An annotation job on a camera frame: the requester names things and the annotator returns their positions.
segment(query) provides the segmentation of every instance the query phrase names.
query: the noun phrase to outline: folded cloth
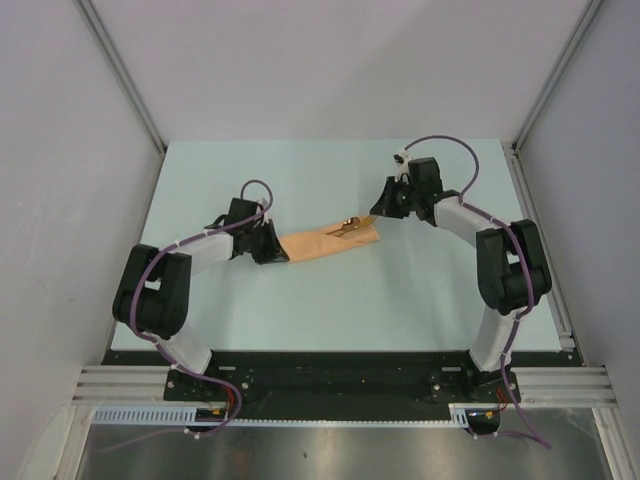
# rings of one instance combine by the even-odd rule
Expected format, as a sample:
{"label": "folded cloth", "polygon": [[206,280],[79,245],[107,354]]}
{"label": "folded cloth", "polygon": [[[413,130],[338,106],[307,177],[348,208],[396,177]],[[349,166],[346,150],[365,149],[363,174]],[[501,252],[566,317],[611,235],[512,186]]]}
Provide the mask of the folded cloth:
{"label": "folded cloth", "polygon": [[356,228],[339,237],[328,235],[330,232],[339,230],[342,225],[342,222],[334,223],[319,230],[287,235],[279,239],[280,245],[289,255],[289,262],[296,263],[364,247],[369,243],[377,242],[380,238],[373,225]]}

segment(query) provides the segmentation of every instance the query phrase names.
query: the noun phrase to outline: purple cable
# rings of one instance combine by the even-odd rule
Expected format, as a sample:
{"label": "purple cable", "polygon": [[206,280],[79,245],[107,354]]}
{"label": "purple cable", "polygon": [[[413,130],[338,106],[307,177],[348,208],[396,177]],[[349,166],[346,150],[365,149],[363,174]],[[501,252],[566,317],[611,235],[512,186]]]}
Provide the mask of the purple cable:
{"label": "purple cable", "polygon": [[[147,268],[144,270],[144,272],[142,273],[142,276],[140,277],[140,280],[138,281],[138,285],[136,286],[136,289],[133,293],[133,299],[131,301],[131,311],[129,313],[129,327],[131,328],[131,331],[133,331],[133,333],[139,337],[142,338],[144,340],[148,340],[150,342],[152,342],[155,347],[158,349],[158,352],[160,353],[160,355],[162,355],[162,357],[169,362],[169,365],[177,365],[178,362],[169,354],[169,352],[167,352],[164,348],[162,348],[161,345],[158,345],[157,341],[155,338],[149,336],[149,335],[145,335],[144,333],[140,332],[140,330],[138,330],[138,326],[136,325],[136,312],[137,312],[137,308],[138,308],[138,301],[140,300],[140,295],[142,293],[142,289],[145,286],[145,283],[147,281],[147,279],[149,278],[149,276],[151,275],[151,272],[153,271],[153,269],[155,268],[155,266],[158,264],[158,262],[162,259],[162,257],[164,257],[167,253],[188,245],[192,242],[195,242],[197,240],[200,240],[202,238],[205,237],[209,237],[211,235],[216,235],[218,233],[222,233],[222,232],[226,232],[229,230],[232,230],[236,227],[240,227],[242,225],[246,225],[248,223],[254,222],[260,218],[262,218],[265,213],[267,213],[267,211],[269,211],[269,209],[271,208],[271,206],[273,205],[273,192],[271,191],[271,188],[269,188],[269,185],[267,185],[265,182],[263,182],[262,180],[249,180],[248,182],[246,182],[241,189],[241,193],[240,196],[244,196],[244,191],[245,189],[251,185],[251,184],[259,184],[262,185],[266,190],[267,193],[269,194],[269,202],[267,203],[267,205],[258,213],[256,213],[255,215],[252,215],[248,218],[245,218],[244,220],[241,220],[239,222],[236,223],[232,223],[231,225],[225,225],[223,227],[220,228],[216,228],[213,230],[207,230],[205,232],[201,232],[198,233],[197,235],[193,235],[189,238],[186,238],[184,240],[181,240],[179,242],[173,243],[165,248],[163,248],[162,250],[160,250],[158,252],[158,254],[153,257],[153,259],[151,260],[151,262],[149,262],[149,265],[147,265]],[[238,400],[238,404],[236,405],[236,408],[233,410],[233,413],[231,415],[229,415],[228,418],[226,418],[223,422],[221,422],[219,425],[217,425],[216,427],[214,427],[212,430],[208,431],[208,432],[200,432],[198,435],[198,438],[205,438],[205,437],[209,437],[217,432],[219,432],[223,427],[227,426],[230,422],[232,422],[240,413],[240,409],[242,408],[242,395],[240,393],[240,391],[236,388],[235,385],[226,382],[224,380],[220,380],[219,378],[214,378],[214,377],[209,377],[207,375],[202,375],[200,373],[196,373],[192,370],[189,370],[188,368],[182,366],[182,365],[178,365],[177,368],[183,372],[186,373],[187,375],[190,375],[194,378],[197,378],[198,380],[202,380],[205,382],[211,382],[211,383],[215,383],[217,385],[221,385],[223,387],[226,388],[230,388],[235,397]],[[112,452],[114,450],[118,450],[119,448],[123,448],[123,447],[127,447],[129,445],[133,445],[135,443],[141,442],[143,440],[147,440],[149,438],[155,437],[156,435],[163,435],[165,433],[178,433],[178,432],[184,432],[184,429],[181,428],[166,428],[163,430],[157,430],[151,433],[147,433],[145,435],[142,435],[140,437],[131,439],[131,440],[127,440],[125,442],[122,443],[118,443],[116,445],[112,445],[110,447],[107,448],[103,448],[103,449],[98,449],[97,451],[100,453],[108,453],[108,452]]]}
{"label": "purple cable", "polygon": [[[504,223],[502,220],[499,220],[497,218],[493,218],[489,213],[485,212],[484,210],[482,210],[482,209],[480,209],[480,208],[478,208],[478,207],[476,207],[474,205],[470,205],[468,203],[465,203],[463,201],[465,193],[467,193],[469,191],[469,189],[473,186],[475,181],[478,179],[478,175],[480,173],[480,160],[478,159],[478,155],[473,150],[473,148],[471,148],[469,146],[469,144],[467,144],[466,142],[460,140],[459,138],[451,137],[449,135],[427,135],[426,137],[420,137],[417,140],[414,140],[413,142],[409,143],[406,147],[404,147],[404,149],[405,150],[409,150],[411,147],[417,145],[418,143],[426,142],[427,140],[448,140],[450,142],[457,143],[458,145],[462,145],[464,148],[466,148],[469,151],[469,153],[473,157],[473,161],[475,163],[475,172],[473,174],[473,177],[471,178],[471,181],[460,192],[460,195],[458,196],[458,201],[460,202],[460,205],[462,205],[467,210],[470,210],[470,211],[474,212],[475,214],[480,215],[481,217],[485,218],[486,220],[489,220],[489,222],[491,222],[491,223],[503,228],[504,231],[507,232],[507,235],[509,236],[509,239],[511,240],[511,243],[513,244],[513,246],[514,246],[514,248],[516,250],[516,254],[518,255],[518,260],[520,261],[520,265],[522,265],[522,273],[524,274],[524,280],[525,280],[525,283],[526,283],[526,286],[527,286],[527,308],[525,310],[523,310],[522,312],[519,312],[515,317],[515,322],[513,323],[513,327],[511,329],[511,333],[509,334],[509,338],[507,339],[507,343],[505,344],[504,349],[502,350],[502,355],[501,355],[501,358],[500,358],[500,373],[502,374],[502,381],[504,382],[505,387],[506,387],[505,390],[509,393],[509,397],[511,398],[511,401],[513,402],[513,405],[515,406],[516,411],[518,412],[518,415],[520,416],[520,419],[527,426],[527,428],[532,433],[532,435],[529,435],[529,434],[523,433],[523,432],[507,431],[507,432],[498,432],[497,435],[489,434],[489,435],[477,435],[477,436],[485,436],[485,437],[502,436],[502,437],[528,438],[528,439],[534,440],[534,441],[540,443],[541,445],[543,445],[544,447],[550,449],[551,448],[551,444],[549,442],[547,442],[542,437],[542,435],[540,435],[538,433],[538,431],[533,427],[533,425],[531,425],[531,423],[529,422],[529,419],[525,415],[524,410],[522,410],[522,407],[518,403],[518,399],[516,398],[515,394],[509,388],[509,378],[507,376],[506,359],[507,359],[507,355],[509,354],[509,351],[511,350],[511,347],[513,346],[513,342],[516,339],[516,335],[518,334],[518,329],[520,328],[520,319],[522,317],[524,317],[525,315],[527,315],[528,313],[530,313],[531,310],[533,310],[533,307],[534,307],[534,304],[535,304],[535,300],[534,300],[534,296],[533,296],[533,283],[531,282],[531,272],[529,271],[529,265],[527,265],[527,261],[526,261],[525,256],[524,256],[524,252],[522,251],[522,247],[520,246],[520,243],[518,242],[518,238],[516,237],[516,235],[513,233],[511,228],[509,228],[509,226],[506,223]],[[474,436],[476,435],[473,432],[473,430],[471,430],[470,427],[469,427],[469,431]]]}

